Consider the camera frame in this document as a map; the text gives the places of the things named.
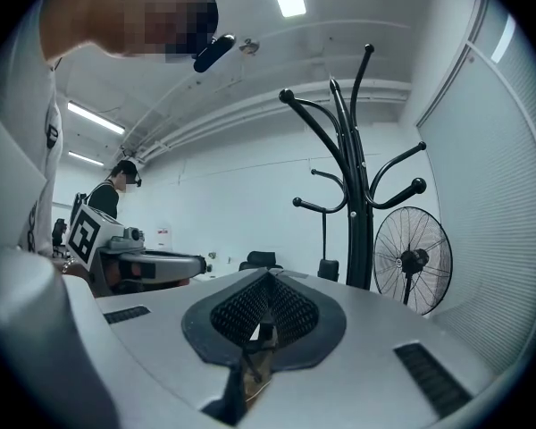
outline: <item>white wall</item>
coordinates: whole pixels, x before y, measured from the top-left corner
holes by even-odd
[[[362,125],[361,132],[371,176],[420,140],[416,129],[402,130],[396,123]],[[143,187],[123,198],[120,221],[142,229],[149,248],[156,247],[156,229],[168,226],[175,251],[203,256],[216,252],[215,260],[207,260],[217,276],[238,271],[253,250],[274,251],[285,268],[315,274],[322,257],[322,219],[293,207],[292,199],[332,207],[340,202],[341,191],[333,181],[311,175],[312,168],[340,176],[327,149],[295,115],[286,112],[246,122],[157,158],[146,168]],[[391,197],[416,176],[424,177],[429,188],[407,204],[438,216],[424,153],[386,175],[376,198]],[[376,229],[386,215],[376,213]],[[347,249],[343,210],[328,217],[327,257],[339,260],[341,282]]]
[[[52,205],[52,227],[58,218],[70,223],[71,206],[78,192],[89,193],[107,176],[107,171],[86,162],[73,161],[63,156],[55,175]]]
[[[476,0],[430,0],[417,31],[413,89],[399,123],[415,126],[438,94],[469,35]]]

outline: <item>standing fan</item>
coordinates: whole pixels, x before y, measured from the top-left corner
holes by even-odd
[[[443,300],[453,273],[447,234],[429,213],[414,207],[399,208],[383,221],[373,263],[379,292],[419,315]]]

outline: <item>black mesh panel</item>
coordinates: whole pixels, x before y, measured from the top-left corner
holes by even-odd
[[[279,280],[275,280],[272,300],[280,348],[301,339],[318,324],[319,312],[315,303]]]
[[[216,306],[211,313],[214,329],[240,347],[244,346],[268,309],[269,284],[266,275]]]

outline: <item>black vent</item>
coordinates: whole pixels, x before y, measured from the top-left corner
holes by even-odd
[[[270,275],[224,300],[211,313],[211,324],[228,340],[243,347],[268,309]]]
[[[146,307],[133,307],[125,310],[113,311],[112,313],[105,313],[105,321],[108,324],[120,323],[121,321],[127,321],[128,319],[137,318],[142,315],[151,313]]]
[[[278,337],[273,373],[317,366],[333,351],[347,326],[341,306],[286,273],[258,269],[185,312],[183,333],[201,359],[238,371],[266,313]]]
[[[318,307],[314,302],[276,280],[273,289],[272,313],[281,348],[310,333],[318,324]]]
[[[405,345],[395,349],[395,354],[441,418],[454,413],[471,399],[423,345]]]

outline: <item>white shirt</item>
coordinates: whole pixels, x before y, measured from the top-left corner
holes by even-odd
[[[52,198],[63,134],[60,111],[55,102],[54,69],[46,63],[40,42],[41,6],[42,0],[38,0],[30,8],[0,52],[0,121],[46,177],[46,185],[36,199],[35,217],[29,212],[19,244],[23,249],[50,257]],[[46,135],[50,126],[53,133],[57,132],[57,141],[51,149],[47,147]],[[32,220],[33,246],[29,237]]]

